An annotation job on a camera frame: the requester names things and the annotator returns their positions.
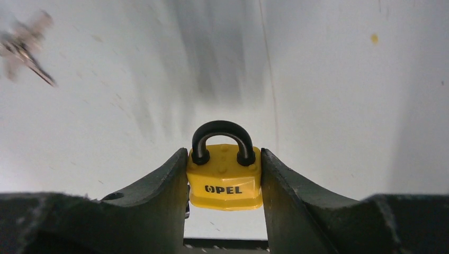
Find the yellow padlock black shackle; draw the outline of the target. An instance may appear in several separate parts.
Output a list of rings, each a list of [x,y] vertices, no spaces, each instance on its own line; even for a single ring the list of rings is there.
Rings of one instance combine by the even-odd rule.
[[[236,123],[216,120],[195,131],[186,175],[196,207],[243,211],[263,205],[261,150]]]

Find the silver key bunch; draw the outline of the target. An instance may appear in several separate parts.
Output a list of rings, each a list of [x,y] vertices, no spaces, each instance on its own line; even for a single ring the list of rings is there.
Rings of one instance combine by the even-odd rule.
[[[42,49],[43,34],[53,25],[51,15],[38,11],[28,22],[15,21],[9,31],[1,32],[1,57],[5,75],[11,81],[17,80],[22,66],[28,67],[42,80],[52,87],[57,87],[56,81],[47,73],[33,56]]]

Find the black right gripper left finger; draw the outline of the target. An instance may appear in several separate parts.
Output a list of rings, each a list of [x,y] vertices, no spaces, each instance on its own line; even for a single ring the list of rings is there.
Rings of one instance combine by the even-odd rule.
[[[187,150],[101,200],[55,192],[1,195],[1,253],[178,253]]]

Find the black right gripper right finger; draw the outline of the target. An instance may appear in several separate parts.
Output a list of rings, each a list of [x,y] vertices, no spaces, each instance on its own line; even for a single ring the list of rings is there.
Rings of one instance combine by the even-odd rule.
[[[272,253],[448,253],[448,196],[334,193],[262,150]]]

